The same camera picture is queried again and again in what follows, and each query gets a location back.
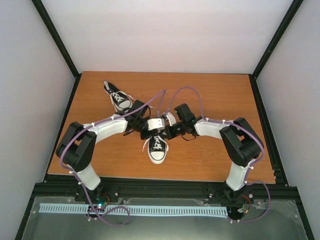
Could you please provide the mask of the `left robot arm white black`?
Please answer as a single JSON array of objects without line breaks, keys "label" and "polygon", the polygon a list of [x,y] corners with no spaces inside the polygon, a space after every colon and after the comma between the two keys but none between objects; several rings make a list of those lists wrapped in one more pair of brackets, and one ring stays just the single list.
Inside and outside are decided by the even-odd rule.
[{"label": "left robot arm white black", "polygon": [[96,144],[130,131],[139,132],[142,138],[154,135],[165,127],[165,121],[162,117],[144,117],[149,108],[149,105],[136,100],[131,107],[118,110],[106,119],[88,124],[75,121],[67,128],[55,154],[61,166],[85,186],[86,195],[92,201],[99,201],[104,195],[101,179],[91,164]]}]

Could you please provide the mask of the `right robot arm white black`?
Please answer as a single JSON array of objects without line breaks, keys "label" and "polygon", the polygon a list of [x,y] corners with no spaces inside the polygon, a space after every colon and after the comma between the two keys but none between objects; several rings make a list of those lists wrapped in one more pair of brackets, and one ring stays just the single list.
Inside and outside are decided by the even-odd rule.
[{"label": "right robot arm white black", "polygon": [[191,134],[194,137],[212,137],[223,141],[226,152],[231,160],[231,167],[226,178],[226,185],[232,191],[239,191],[247,183],[250,169],[255,162],[265,155],[262,140],[252,129],[247,120],[239,117],[235,120],[215,120],[208,117],[195,117],[185,103],[175,109],[179,121],[169,112],[163,117],[169,122],[165,127],[167,139]]}]

